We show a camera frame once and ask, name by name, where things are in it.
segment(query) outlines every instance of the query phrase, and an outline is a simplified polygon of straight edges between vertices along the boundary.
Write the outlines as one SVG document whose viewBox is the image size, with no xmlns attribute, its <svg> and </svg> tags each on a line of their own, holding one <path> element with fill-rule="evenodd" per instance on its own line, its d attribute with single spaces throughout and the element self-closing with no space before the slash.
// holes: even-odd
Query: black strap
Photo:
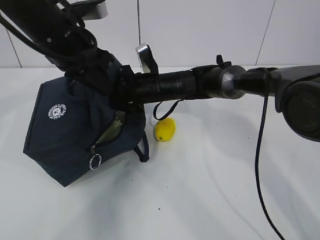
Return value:
<svg viewBox="0 0 320 240">
<path fill-rule="evenodd" d="M 149 143 L 148 143 L 148 138 L 146 135 L 146 132 L 144 132 L 142 136 L 142 143 L 143 143 L 143 148 L 144 148 L 144 153 L 140 150 L 138 146 L 136 146 L 133 150 L 135 153 L 139 156 L 140 162 L 146 163 L 150 159 L 149 157 Z"/>
<path fill-rule="evenodd" d="M 173 113 L 173 111 L 174 111 L 175 108 L 177 107 L 178 103 L 179 103 L 179 102 L 182 102 L 182 101 L 184 101 L 184 99 L 180 99 L 180 100 L 176 101 L 176 102 L 172 105 L 172 107 L 170 108 L 170 110 L 169 110 L 163 117 L 160 117 L 160 118 L 157 118 L 157 110 L 158 110 L 158 107 L 160 106 L 160 104 L 163 103 L 163 101 L 160 102 L 160 103 L 158 103 L 158 104 L 155 106 L 154 110 L 153 110 L 153 117 L 154 117 L 155 119 L 157 119 L 158 121 L 162 121 L 162 120 L 166 119 L 167 117 L 169 117 L 170 114 Z"/>
</svg>

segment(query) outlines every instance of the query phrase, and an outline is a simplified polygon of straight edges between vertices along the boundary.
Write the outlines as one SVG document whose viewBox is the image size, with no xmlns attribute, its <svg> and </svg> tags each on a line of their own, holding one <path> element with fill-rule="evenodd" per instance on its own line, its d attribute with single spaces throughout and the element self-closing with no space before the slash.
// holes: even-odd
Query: lemon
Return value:
<svg viewBox="0 0 320 240">
<path fill-rule="evenodd" d="M 176 122 L 172 118 L 158 121 L 154 128 L 154 136 L 157 141 L 167 142 L 176 132 Z"/>
</svg>

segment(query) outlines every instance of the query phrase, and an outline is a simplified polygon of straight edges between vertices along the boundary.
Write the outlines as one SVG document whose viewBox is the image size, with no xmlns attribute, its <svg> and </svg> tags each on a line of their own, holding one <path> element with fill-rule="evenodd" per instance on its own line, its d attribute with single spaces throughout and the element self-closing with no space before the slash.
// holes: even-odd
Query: circular logo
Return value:
<svg viewBox="0 0 320 240">
<path fill-rule="evenodd" d="M 67 111 L 66 105 L 56 104 L 50 109 L 48 113 L 48 117 L 50 119 L 57 120 L 61 118 L 63 115 L 65 115 L 66 111 Z"/>
</svg>

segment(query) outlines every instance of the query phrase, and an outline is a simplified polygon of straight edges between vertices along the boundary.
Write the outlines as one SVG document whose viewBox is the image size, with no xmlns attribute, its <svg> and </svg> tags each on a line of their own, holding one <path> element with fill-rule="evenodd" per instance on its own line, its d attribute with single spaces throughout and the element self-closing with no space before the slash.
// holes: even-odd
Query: black cable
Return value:
<svg viewBox="0 0 320 240">
<path fill-rule="evenodd" d="M 90 32 L 88 29 L 83 29 L 83 31 L 89 36 L 89 38 L 91 39 L 92 41 L 92 48 L 94 50 L 97 50 L 98 49 L 98 41 L 95 37 L 95 35 L 92 34 L 92 32 Z"/>
<path fill-rule="evenodd" d="M 53 51 L 43 49 L 37 46 L 33 41 L 29 40 L 25 37 L 21 32 L 19 32 L 14 26 L 12 26 L 3 16 L 0 16 L 0 24 L 2 24 L 6 29 L 8 29 L 13 35 L 15 35 L 20 41 L 26 44 L 28 47 L 32 48 L 33 50 L 37 51 L 38 53 L 48 56 L 50 58 L 56 58 L 61 60 L 66 60 L 69 62 L 78 62 L 79 59 L 72 56 L 64 56 Z"/>
<path fill-rule="evenodd" d="M 266 122 L 266 114 L 267 114 L 267 106 L 268 106 L 268 97 L 269 97 L 269 88 L 270 88 L 270 72 L 268 71 L 267 68 L 258 68 L 261 71 L 264 71 L 266 73 L 266 80 L 265 80 L 265 92 L 264 92 L 264 102 L 263 102 L 263 110 L 262 110 L 262 116 L 261 116 L 261 124 L 260 124 L 260 129 L 259 129 L 259 134 L 258 134 L 258 140 L 256 143 L 256 150 L 255 150 L 255 161 L 254 161 L 254 173 L 255 173 L 255 182 L 256 182 L 256 189 L 259 195 L 259 200 L 261 203 L 261 207 L 263 210 L 263 213 L 268 220 L 270 226 L 272 229 L 275 231 L 275 233 L 278 235 L 278 237 L 281 240 L 285 240 L 285 238 L 281 235 L 279 230 L 276 228 L 274 223 L 272 222 L 268 211 L 266 209 L 266 205 L 264 202 L 264 198 L 261 193 L 261 187 L 260 187 L 260 178 L 259 178 L 259 156 L 260 156 L 260 148 L 261 148 L 261 142 L 262 142 L 262 136 L 264 133 L 264 127 L 265 127 L 265 122 Z"/>
<path fill-rule="evenodd" d="M 86 24 L 85 21 L 80 17 L 74 7 L 67 1 L 67 0 L 57 0 L 65 9 L 67 9 L 73 17 L 76 19 L 77 23 L 79 24 L 80 28 L 85 29 Z"/>
<path fill-rule="evenodd" d="M 158 103 L 158 104 L 154 107 L 154 109 L 153 109 L 153 117 L 154 117 L 156 120 L 158 120 L 158 121 L 165 120 L 167 117 L 169 117 L 170 114 L 172 114 L 172 113 L 174 112 L 175 108 L 178 106 L 178 103 L 180 103 L 180 102 L 182 102 L 182 101 L 184 101 L 184 99 L 180 99 L 180 100 L 176 101 L 176 102 L 172 105 L 172 107 L 170 108 L 170 110 L 169 110 L 163 117 L 160 117 L 160 118 L 157 118 L 157 110 L 158 110 L 158 107 L 163 103 L 163 101 L 160 102 L 160 103 Z"/>
</svg>

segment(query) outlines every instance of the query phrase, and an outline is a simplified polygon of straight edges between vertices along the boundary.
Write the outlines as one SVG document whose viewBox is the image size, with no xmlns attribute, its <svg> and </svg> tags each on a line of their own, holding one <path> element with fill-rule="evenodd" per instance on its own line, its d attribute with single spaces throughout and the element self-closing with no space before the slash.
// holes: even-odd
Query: dark blue fabric bag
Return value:
<svg viewBox="0 0 320 240">
<path fill-rule="evenodd" d="M 113 109 L 108 96 L 61 77 L 40 86 L 23 152 L 66 187 L 130 150 L 147 162 L 145 126 L 142 105 Z"/>
</svg>

